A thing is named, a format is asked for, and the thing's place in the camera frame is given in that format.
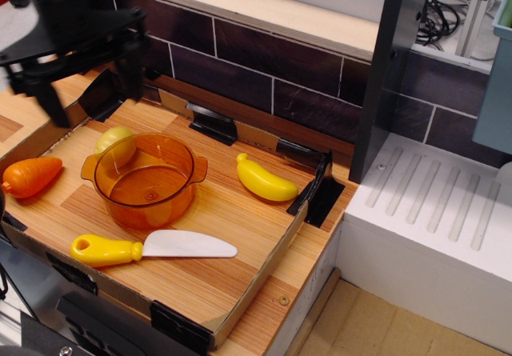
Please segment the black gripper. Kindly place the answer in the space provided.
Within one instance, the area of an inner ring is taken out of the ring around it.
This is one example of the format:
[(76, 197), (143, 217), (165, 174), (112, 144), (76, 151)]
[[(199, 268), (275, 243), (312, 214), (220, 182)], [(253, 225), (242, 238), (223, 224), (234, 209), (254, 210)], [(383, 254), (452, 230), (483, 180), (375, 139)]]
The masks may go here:
[(51, 83), (113, 62), (119, 91), (143, 95), (149, 38), (146, 12), (106, 8), (98, 0), (30, 0), (38, 20), (32, 30), (1, 51), (1, 68), (16, 94), (36, 98), (52, 122), (70, 121)]

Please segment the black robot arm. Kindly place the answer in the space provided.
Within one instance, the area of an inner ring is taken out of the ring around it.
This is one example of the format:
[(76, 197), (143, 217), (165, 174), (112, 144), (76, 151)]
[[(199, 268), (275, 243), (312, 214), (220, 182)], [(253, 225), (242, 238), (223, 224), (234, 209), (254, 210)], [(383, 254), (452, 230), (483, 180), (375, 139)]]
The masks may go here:
[(101, 9), (100, 0), (30, 0), (38, 14), (34, 28), (1, 52), (1, 66), (15, 94), (37, 99), (63, 128), (70, 121), (52, 84), (112, 62), (121, 91), (142, 96), (143, 59), (150, 39), (141, 8)]

